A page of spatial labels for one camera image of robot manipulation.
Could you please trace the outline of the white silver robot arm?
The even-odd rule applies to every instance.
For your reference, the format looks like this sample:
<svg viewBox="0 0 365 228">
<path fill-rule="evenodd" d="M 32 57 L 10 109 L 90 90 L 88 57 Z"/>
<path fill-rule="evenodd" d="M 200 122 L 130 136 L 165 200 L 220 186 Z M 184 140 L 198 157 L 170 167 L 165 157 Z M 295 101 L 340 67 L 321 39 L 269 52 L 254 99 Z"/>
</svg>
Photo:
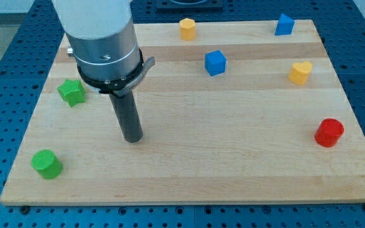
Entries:
<svg viewBox="0 0 365 228">
<path fill-rule="evenodd" d="M 143 131 L 133 90 L 155 58 L 145 59 L 136 38 L 131 0 L 53 0 L 82 80 L 109 95 L 125 140 L 138 142 Z"/>
</svg>

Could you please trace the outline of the black flange clamp ring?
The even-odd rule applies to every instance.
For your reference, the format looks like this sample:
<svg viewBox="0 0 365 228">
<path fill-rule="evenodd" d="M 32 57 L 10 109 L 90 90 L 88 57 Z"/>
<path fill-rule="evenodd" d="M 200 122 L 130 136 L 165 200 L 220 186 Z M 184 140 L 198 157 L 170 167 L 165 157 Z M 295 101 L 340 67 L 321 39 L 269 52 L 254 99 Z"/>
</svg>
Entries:
<svg viewBox="0 0 365 228">
<path fill-rule="evenodd" d="M 143 61 L 143 53 L 139 50 L 141 61 L 138 66 L 129 74 L 121 77 L 117 80 L 95 80 L 88 77 L 81 69 L 77 66 L 77 70 L 81 79 L 100 94 L 113 94 L 116 96 L 125 96 L 126 94 L 132 92 L 145 78 L 149 69 L 155 66 L 155 57 L 151 56 L 146 61 Z"/>
</svg>

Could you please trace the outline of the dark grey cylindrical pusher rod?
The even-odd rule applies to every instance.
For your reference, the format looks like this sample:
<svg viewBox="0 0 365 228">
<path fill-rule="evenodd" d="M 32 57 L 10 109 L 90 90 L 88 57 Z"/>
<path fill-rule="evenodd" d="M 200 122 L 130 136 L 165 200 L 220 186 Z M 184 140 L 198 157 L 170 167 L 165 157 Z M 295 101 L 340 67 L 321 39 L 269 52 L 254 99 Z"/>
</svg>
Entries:
<svg viewBox="0 0 365 228">
<path fill-rule="evenodd" d="M 133 93 L 124 96 L 110 94 L 110 99 L 124 139 L 129 143 L 138 142 L 143 131 Z"/>
</svg>

